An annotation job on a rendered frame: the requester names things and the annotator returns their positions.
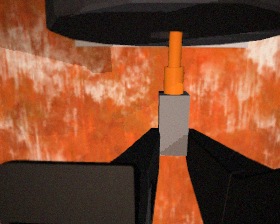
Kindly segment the grey plug with orange cable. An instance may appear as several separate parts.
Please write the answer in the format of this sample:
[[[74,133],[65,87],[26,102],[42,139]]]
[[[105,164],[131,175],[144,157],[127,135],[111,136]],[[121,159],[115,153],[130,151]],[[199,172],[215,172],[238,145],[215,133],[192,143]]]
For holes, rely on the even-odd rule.
[[[187,156],[190,95],[183,91],[181,67],[183,32],[169,32],[168,67],[164,67],[164,91],[158,96],[160,156]]]

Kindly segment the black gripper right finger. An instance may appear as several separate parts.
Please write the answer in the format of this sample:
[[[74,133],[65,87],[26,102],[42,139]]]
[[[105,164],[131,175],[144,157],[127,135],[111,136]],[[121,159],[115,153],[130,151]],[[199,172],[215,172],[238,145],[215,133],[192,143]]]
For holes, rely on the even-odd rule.
[[[203,224],[280,224],[280,168],[193,128],[186,163]]]

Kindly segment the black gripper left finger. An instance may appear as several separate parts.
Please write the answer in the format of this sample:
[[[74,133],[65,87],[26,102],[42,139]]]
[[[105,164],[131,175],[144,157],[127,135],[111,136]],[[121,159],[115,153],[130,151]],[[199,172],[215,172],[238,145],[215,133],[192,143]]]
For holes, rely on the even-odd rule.
[[[0,224],[152,224],[159,158],[151,128],[111,162],[4,162]]]

